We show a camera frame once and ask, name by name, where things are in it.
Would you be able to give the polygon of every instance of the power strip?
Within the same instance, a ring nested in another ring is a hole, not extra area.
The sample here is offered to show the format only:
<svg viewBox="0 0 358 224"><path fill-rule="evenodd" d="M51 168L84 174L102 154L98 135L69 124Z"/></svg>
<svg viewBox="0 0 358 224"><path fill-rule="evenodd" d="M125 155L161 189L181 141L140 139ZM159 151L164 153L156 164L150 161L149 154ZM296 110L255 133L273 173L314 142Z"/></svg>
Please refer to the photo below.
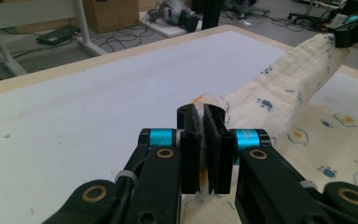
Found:
<svg viewBox="0 0 358 224"><path fill-rule="evenodd" d="M66 25L57 30L51 31L45 35L39 36L36 40L39 44L56 46L63 41L71 39L76 33L80 33L80 28L75 26Z"/></svg>

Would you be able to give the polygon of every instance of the cable tie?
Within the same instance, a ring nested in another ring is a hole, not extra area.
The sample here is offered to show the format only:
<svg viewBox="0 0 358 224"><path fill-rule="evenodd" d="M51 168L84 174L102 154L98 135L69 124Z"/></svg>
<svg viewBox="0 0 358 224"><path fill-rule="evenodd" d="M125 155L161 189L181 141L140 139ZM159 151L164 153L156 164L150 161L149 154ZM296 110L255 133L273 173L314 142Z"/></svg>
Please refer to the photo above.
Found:
<svg viewBox="0 0 358 224"><path fill-rule="evenodd" d="M128 178L132 179L134 184L138 181L138 176L136 176L136 174L133 171L122 170L122 171L117 173L116 178L115 178L115 182L117 182L117 180L119 178L121 178L122 176L125 176L125 177L128 177Z"/></svg>
<svg viewBox="0 0 358 224"><path fill-rule="evenodd" d="M300 181L300 185L304 188L304 189L318 189L318 187L310 180L303 180Z"/></svg>

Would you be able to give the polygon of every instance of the cyan band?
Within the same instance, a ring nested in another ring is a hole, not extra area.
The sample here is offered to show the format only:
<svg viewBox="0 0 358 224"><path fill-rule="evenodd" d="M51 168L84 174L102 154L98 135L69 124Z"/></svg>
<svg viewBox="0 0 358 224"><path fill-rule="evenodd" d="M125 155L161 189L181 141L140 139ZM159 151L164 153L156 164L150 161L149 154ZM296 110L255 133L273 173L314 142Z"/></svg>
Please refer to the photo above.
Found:
<svg viewBox="0 0 358 224"><path fill-rule="evenodd" d="M172 129L152 129L149 146L172 147Z"/></svg>
<svg viewBox="0 0 358 224"><path fill-rule="evenodd" d="M234 131L237 135L237 142L238 142L238 152L237 152L237 159L235 160L235 164L239 165L241 153L247 147L259 147L260 139L258 137L257 131L254 129L235 129Z"/></svg>

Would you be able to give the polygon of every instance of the floor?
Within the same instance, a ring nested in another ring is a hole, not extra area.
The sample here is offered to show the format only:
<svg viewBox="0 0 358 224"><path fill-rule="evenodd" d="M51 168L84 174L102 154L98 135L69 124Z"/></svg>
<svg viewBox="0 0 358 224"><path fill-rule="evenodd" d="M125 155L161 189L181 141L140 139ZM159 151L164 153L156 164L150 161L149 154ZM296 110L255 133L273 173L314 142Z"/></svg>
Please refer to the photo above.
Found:
<svg viewBox="0 0 358 224"><path fill-rule="evenodd" d="M292 47L318 34L306 26L293 25L287 20L290 12L305 13L307 4L290 0L259 0L255 6L268 8L270 13L265 17L262 13L255 12L248 15L244 22L239 22L239 19L232 13L222 12L219 25L232 24ZM313 7L310 14L325 16L330 10L328 7ZM13 35L2 32L12 55L15 55L16 60L29 73L91 57L78 46L75 40L65 42L55 48L49 48L36 43L35 39L43 33ZM90 38L107 52L115 52L156 42L166 37L140 25L105 34L90 31ZM358 69L358 49L351 48L351 54L345 65ZM10 77L12 77L11 73L0 63L0 80Z"/></svg>

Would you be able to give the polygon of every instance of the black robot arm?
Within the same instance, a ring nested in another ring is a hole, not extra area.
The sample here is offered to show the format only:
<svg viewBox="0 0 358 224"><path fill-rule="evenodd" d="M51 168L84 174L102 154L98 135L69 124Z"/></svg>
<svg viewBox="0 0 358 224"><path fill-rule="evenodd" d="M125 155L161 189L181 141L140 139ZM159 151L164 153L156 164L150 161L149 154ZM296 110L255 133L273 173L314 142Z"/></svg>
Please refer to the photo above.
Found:
<svg viewBox="0 0 358 224"><path fill-rule="evenodd" d="M200 191L200 148L205 138L209 192L230 192L240 166L236 207L242 223L358 223L358 187L329 183L324 193L270 144L264 130L228 130L225 111L204 106L177 110L177 129L143 129L116 183L94 180L77 188L45 223L179 223L181 195Z"/></svg>
<svg viewBox="0 0 358 224"><path fill-rule="evenodd" d="M348 48L358 43L358 16L348 17L334 30L337 48Z"/></svg>

